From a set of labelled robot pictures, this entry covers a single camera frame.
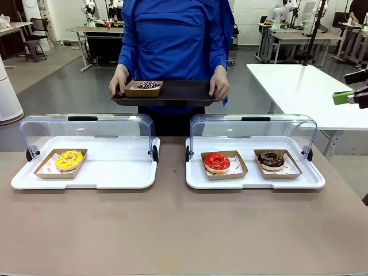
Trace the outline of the person's left hand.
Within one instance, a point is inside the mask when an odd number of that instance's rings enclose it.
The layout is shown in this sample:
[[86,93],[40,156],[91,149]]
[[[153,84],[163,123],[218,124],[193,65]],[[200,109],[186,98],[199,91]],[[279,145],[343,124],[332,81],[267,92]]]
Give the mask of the person's left hand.
[[228,96],[229,91],[227,72],[222,65],[218,65],[210,79],[209,95],[218,102],[224,100]]

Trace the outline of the person's right hand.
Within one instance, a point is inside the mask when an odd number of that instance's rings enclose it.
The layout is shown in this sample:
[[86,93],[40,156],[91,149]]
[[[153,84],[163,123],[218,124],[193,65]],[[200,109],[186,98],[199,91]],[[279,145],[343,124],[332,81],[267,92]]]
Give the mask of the person's right hand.
[[118,64],[109,83],[109,89],[112,95],[124,94],[124,87],[129,76],[129,70],[123,64]]

